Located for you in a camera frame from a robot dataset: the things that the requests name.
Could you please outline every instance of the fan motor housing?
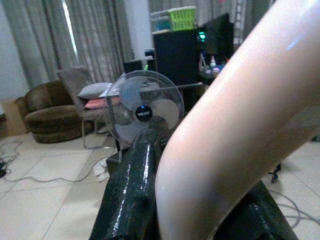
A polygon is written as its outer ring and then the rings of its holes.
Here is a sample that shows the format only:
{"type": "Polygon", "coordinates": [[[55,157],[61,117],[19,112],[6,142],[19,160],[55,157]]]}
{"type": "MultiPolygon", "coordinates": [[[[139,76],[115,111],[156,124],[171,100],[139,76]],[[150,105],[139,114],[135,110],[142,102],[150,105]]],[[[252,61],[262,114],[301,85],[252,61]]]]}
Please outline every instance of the fan motor housing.
{"type": "Polygon", "coordinates": [[[153,115],[152,109],[150,106],[142,104],[140,105],[136,111],[135,116],[141,122],[148,122],[151,120],[153,115]]]}

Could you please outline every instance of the electric fan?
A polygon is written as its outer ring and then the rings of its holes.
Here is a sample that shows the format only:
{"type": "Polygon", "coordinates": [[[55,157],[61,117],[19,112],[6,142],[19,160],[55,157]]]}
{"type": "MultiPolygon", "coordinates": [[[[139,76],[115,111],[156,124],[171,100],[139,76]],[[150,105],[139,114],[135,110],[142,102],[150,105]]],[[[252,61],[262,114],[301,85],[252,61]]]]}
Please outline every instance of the electric fan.
{"type": "Polygon", "coordinates": [[[165,144],[184,116],[183,98],[166,76],[132,71],[121,76],[105,96],[104,117],[119,141],[131,144],[144,129],[158,131],[165,144]]]}

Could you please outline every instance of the tile floor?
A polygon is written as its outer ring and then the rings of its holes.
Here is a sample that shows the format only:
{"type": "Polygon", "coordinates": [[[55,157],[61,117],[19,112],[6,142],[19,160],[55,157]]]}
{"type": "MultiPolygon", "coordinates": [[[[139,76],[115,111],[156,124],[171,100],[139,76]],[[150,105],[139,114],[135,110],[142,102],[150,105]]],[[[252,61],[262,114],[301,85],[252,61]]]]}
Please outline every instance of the tile floor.
{"type": "MultiPolygon", "coordinates": [[[[88,136],[93,145],[101,136],[88,136]]],[[[8,179],[33,176],[41,180],[63,177],[84,177],[99,159],[113,149],[85,150],[82,139],[54,144],[39,144],[31,134],[7,137],[0,145],[22,141],[20,155],[10,165],[8,179]]],[[[3,146],[6,152],[12,144],[3,146]]],[[[271,176],[263,181],[269,189],[278,191],[296,202],[298,207],[320,219],[320,143],[306,143],[282,162],[279,181],[271,184],[271,176]]],[[[108,180],[97,182],[91,172],[77,183],[33,180],[7,182],[0,179],[0,240],[87,240],[96,219],[108,180]]],[[[290,204],[284,197],[272,194],[276,202],[290,204]]],[[[285,215],[293,210],[280,207],[285,215]]],[[[293,229],[300,240],[320,239],[320,226],[301,220],[293,229]]]]}

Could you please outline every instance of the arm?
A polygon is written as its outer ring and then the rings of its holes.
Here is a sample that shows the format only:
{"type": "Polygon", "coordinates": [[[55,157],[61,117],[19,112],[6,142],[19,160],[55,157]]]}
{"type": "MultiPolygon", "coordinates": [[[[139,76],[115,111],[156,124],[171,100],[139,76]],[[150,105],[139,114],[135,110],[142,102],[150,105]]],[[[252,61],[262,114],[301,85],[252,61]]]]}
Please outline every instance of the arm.
{"type": "Polygon", "coordinates": [[[179,125],[157,171],[163,240],[207,239],[319,127],[320,3],[278,0],[179,125]]]}

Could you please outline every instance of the green basket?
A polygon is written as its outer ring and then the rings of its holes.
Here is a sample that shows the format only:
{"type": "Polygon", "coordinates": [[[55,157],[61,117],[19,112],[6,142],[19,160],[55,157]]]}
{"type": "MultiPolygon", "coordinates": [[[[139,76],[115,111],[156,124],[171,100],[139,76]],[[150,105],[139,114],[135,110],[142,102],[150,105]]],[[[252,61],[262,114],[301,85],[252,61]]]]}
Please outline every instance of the green basket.
{"type": "Polygon", "coordinates": [[[168,12],[171,20],[172,31],[195,29],[196,9],[197,8],[195,6],[169,9],[168,12]]]}

